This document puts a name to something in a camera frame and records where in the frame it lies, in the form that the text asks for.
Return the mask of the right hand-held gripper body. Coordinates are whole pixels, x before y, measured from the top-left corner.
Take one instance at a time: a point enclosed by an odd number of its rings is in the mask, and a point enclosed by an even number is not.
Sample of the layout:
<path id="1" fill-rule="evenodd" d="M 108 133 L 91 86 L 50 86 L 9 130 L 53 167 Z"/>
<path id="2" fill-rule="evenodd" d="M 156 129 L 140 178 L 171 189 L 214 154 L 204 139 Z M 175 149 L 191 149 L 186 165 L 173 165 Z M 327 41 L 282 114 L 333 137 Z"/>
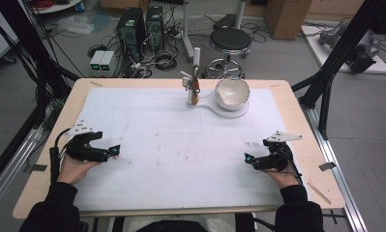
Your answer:
<path id="1" fill-rule="evenodd" d="M 252 167 L 255 170 L 266 170 L 276 168 L 279 172 L 289 165 L 294 166 L 293 153 L 287 142 L 302 139 L 300 134 L 291 134 L 276 131 L 263 140 L 263 145 L 268 149 L 269 155 L 264 157 L 252 157 Z"/>

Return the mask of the orange keychain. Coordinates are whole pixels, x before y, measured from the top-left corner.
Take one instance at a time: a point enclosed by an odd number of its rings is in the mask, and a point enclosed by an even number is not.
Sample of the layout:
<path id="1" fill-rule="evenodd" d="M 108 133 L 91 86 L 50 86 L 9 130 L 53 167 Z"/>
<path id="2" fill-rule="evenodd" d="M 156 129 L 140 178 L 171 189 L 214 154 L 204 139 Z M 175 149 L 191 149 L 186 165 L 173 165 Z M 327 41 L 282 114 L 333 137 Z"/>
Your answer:
<path id="1" fill-rule="evenodd" d="M 192 83 L 192 98 L 191 98 L 191 104 L 197 105 L 199 102 L 198 94 L 200 92 L 199 88 L 199 82 L 197 80 L 194 80 Z"/>

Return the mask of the silver keychain with white strap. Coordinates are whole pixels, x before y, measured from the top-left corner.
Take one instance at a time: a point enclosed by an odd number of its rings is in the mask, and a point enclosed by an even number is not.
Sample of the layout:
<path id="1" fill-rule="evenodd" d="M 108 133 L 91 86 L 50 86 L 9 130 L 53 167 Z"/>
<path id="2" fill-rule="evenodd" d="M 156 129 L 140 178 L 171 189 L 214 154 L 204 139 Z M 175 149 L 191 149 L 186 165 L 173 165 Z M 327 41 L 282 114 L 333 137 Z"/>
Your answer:
<path id="1" fill-rule="evenodd" d="M 193 89 L 193 77 L 183 71 L 180 71 L 180 74 L 183 75 L 182 77 L 182 85 L 187 91 L 191 91 Z"/>

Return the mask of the person's right hand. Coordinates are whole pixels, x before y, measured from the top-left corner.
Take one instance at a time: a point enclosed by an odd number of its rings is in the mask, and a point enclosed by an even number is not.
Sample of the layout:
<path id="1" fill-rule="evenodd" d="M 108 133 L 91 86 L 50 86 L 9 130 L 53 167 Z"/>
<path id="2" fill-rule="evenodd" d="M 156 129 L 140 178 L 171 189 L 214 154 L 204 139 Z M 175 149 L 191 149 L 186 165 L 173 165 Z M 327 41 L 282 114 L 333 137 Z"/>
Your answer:
<path id="1" fill-rule="evenodd" d="M 297 180 L 293 168 L 288 165 L 282 171 L 277 168 L 263 169 L 263 172 L 269 175 L 277 184 L 279 189 L 284 189 L 290 186 L 298 186 Z"/>

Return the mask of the person's left hand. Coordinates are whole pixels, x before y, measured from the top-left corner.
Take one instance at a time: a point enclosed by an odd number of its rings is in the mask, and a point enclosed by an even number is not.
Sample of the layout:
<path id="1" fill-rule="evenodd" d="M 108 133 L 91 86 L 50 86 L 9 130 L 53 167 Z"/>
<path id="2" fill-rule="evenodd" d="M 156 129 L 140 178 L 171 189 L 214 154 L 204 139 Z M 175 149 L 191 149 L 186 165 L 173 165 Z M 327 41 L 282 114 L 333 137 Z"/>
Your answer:
<path id="1" fill-rule="evenodd" d="M 97 165 L 99 165 L 98 162 L 77 160 L 71 158 L 69 155 L 65 155 L 57 181 L 74 185 L 80 181 L 91 168 Z"/>

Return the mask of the wooden table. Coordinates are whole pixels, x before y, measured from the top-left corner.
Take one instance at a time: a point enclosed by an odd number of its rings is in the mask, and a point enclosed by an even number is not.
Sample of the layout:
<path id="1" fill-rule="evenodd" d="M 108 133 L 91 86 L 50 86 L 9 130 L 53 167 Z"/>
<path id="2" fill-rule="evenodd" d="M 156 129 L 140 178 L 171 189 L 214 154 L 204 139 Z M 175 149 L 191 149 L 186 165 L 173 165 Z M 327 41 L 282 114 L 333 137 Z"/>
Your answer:
<path id="1" fill-rule="evenodd" d="M 311 192 L 311 200 L 327 209 L 340 209 L 345 201 L 341 191 L 336 183 L 335 177 L 330 171 L 321 171 L 319 165 L 326 162 L 323 157 L 317 141 L 312 133 L 312 129 L 291 90 L 290 85 L 285 80 L 259 80 L 249 79 L 247 81 L 251 89 L 269 90 L 277 105 L 277 109 L 282 117 L 285 129 L 289 132 L 300 133 L 303 139 L 292 146 L 295 154 L 300 158 L 300 167 L 305 171 L 303 173 L 304 182 L 307 189 Z M 120 88 L 129 90 L 156 90 L 179 89 L 181 81 L 179 79 L 168 78 L 82 78 L 78 80 L 73 87 L 65 106 L 61 110 L 48 141 L 39 155 L 39 163 L 43 165 L 50 164 L 48 149 L 54 143 L 58 132 L 73 125 L 82 109 L 85 97 L 92 89 Z M 33 205 L 45 198 L 49 187 L 50 171 L 33 172 L 21 192 L 15 207 L 13 217 L 16 219 L 25 219 Z M 309 186 L 312 183 L 331 201 L 332 205 L 327 204 L 319 195 L 317 195 Z"/>

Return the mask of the white foam mat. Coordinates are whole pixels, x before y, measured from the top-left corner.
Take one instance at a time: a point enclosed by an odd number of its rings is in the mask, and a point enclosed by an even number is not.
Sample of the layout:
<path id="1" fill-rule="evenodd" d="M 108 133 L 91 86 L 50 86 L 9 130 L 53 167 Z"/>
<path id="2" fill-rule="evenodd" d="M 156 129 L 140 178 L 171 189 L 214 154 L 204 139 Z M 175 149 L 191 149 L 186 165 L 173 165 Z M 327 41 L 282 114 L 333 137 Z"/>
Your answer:
<path id="1" fill-rule="evenodd" d="M 95 88 L 79 118 L 102 133 L 116 158 L 77 184 L 83 212 L 277 207 L 275 182 L 245 156 L 268 155 L 264 138 L 284 125 L 271 91 L 253 89 L 247 113 L 222 118 L 191 108 L 176 88 Z"/>

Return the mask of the grey power supply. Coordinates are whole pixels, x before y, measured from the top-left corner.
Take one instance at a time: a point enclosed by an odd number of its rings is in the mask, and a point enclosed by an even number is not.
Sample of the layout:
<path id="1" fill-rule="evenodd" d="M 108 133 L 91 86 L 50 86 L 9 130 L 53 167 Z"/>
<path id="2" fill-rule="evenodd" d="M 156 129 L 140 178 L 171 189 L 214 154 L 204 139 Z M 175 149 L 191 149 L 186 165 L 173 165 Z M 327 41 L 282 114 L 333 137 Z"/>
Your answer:
<path id="1" fill-rule="evenodd" d="M 100 62 L 103 76 L 112 77 L 115 65 L 115 54 L 113 51 L 106 51 Z"/>
<path id="2" fill-rule="evenodd" d="M 96 50 L 91 61 L 90 61 L 90 67 L 94 74 L 94 76 L 99 76 L 101 73 L 101 66 L 100 63 L 104 57 L 104 52 L 102 50 Z"/>

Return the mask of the black round stool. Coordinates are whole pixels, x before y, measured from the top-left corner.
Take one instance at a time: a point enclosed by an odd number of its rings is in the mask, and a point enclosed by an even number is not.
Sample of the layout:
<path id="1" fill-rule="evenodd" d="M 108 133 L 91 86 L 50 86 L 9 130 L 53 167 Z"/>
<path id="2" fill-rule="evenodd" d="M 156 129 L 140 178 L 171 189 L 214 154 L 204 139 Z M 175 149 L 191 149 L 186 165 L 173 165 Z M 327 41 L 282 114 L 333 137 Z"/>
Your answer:
<path id="1" fill-rule="evenodd" d="M 252 38 L 248 33 L 236 28 L 214 30 L 209 38 L 211 47 L 223 54 L 223 58 L 210 62 L 205 70 L 207 77 L 220 79 L 224 77 L 244 78 L 244 71 L 231 56 L 239 55 L 246 58 L 250 53 Z"/>

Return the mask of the black computer tower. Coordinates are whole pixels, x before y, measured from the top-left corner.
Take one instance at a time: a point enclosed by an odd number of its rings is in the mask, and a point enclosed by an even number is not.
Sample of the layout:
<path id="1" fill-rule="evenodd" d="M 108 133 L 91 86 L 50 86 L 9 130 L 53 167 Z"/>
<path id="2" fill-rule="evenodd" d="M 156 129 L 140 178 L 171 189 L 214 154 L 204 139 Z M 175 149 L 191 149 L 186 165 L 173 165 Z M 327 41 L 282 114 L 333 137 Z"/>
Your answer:
<path id="1" fill-rule="evenodd" d="M 146 39 L 142 9 L 126 8 L 122 12 L 116 29 L 129 56 L 135 62 L 140 62 L 142 60 L 141 45 Z"/>
<path id="2" fill-rule="evenodd" d="M 163 50 L 163 7 L 149 6 L 145 22 L 150 49 L 154 52 Z"/>

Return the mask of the white floor board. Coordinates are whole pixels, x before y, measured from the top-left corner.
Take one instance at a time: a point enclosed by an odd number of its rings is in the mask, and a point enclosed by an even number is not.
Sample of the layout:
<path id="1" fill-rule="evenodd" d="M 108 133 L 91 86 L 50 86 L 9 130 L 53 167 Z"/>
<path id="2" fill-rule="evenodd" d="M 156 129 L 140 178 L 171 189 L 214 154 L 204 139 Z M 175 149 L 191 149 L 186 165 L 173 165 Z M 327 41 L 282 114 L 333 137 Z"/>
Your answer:
<path id="1" fill-rule="evenodd" d="M 302 26 L 302 32 L 306 36 L 309 47 L 320 67 L 327 60 L 332 49 L 327 44 L 318 42 L 320 29 L 314 26 Z M 377 55 L 373 57 L 375 63 L 365 70 L 365 73 L 386 74 L 386 63 Z"/>

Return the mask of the clear plastic bag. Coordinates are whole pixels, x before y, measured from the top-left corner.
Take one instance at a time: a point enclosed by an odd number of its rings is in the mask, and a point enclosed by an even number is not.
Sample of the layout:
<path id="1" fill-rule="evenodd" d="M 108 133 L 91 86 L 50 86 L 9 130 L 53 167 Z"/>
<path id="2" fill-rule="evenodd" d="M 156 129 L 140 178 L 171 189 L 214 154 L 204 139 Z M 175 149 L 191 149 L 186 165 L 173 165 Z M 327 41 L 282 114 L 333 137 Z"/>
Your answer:
<path id="1" fill-rule="evenodd" d="M 79 35 L 90 35 L 95 25 L 86 16 L 71 15 L 57 21 L 58 29 Z"/>

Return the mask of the dark grey machine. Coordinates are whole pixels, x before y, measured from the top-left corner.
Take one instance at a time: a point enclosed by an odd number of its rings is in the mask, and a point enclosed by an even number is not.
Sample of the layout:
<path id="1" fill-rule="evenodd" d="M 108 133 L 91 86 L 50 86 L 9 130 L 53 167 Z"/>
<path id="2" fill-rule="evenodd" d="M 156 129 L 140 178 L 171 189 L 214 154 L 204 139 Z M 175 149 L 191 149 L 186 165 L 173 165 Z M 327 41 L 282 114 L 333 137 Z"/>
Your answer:
<path id="1" fill-rule="evenodd" d="M 348 22 L 340 22 L 335 28 L 321 32 L 318 43 L 328 44 L 330 48 L 333 49 L 347 29 L 348 25 Z M 373 39 L 370 32 L 367 31 L 352 50 L 351 54 L 346 58 L 345 64 L 354 73 L 363 73 L 370 66 L 376 63 L 373 57 L 379 51 L 379 41 Z"/>

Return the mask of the aluminium rail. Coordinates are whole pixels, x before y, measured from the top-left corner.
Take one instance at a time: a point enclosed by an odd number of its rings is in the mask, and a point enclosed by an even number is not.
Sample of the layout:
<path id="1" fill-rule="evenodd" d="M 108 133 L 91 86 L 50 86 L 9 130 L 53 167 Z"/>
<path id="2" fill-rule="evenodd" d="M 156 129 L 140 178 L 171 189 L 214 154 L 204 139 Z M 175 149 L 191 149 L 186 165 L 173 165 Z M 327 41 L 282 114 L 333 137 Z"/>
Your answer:
<path id="1" fill-rule="evenodd" d="M 314 109 L 308 109 L 305 106 L 302 106 L 301 109 L 310 125 L 310 128 L 312 129 L 312 133 L 321 152 L 323 153 L 323 157 L 327 162 L 334 164 L 334 167 L 331 167 L 330 170 L 335 176 L 335 180 L 345 201 L 345 206 L 343 207 L 344 215 L 347 218 L 351 230 L 353 232 L 368 232 L 367 226 L 341 171 L 336 154 L 334 153 L 330 142 L 324 138 L 318 129 L 319 117 L 316 111 Z"/>
<path id="2" fill-rule="evenodd" d="M 34 149 L 39 145 L 43 133 L 44 130 L 42 128 L 30 130 L 21 141 L 21 144 L 13 152 L 13 157 L 10 159 L 10 162 L 5 165 L 4 170 L 0 174 L 0 201 L 24 163 L 27 162 L 28 157 L 34 153 Z"/>

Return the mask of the black metal frame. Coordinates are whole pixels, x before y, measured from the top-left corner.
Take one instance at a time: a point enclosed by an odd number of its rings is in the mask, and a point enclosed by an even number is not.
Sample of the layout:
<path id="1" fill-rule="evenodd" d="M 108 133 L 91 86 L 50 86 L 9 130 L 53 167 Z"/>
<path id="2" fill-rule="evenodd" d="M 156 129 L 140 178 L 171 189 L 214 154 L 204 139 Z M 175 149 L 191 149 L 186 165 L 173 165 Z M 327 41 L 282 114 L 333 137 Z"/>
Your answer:
<path id="1" fill-rule="evenodd" d="M 386 0 L 364 0 L 323 66 L 311 77 L 291 86 L 293 92 L 308 87 L 306 93 L 298 99 L 308 109 L 314 109 L 316 101 L 321 99 L 317 128 L 325 140 L 328 139 L 327 121 L 333 80 L 358 42 L 385 13 Z"/>
<path id="2" fill-rule="evenodd" d="M 0 14 L 14 31 L 19 42 L 16 43 L 1 24 L 0 35 L 21 61 L 25 72 L 36 84 L 36 107 L 0 156 L 0 176 L 4 173 L 5 168 L 15 156 L 16 149 L 30 130 L 36 129 L 45 120 L 45 110 L 53 104 L 62 106 L 62 103 L 66 102 L 67 96 L 72 91 L 68 79 L 71 81 L 80 79 L 79 75 L 67 70 L 60 65 L 57 59 L 52 58 L 30 19 L 30 14 L 26 13 L 23 7 L 26 7 L 27 11 L 33 12 L 30 6 L 24 2 L 0 0 Z"/>

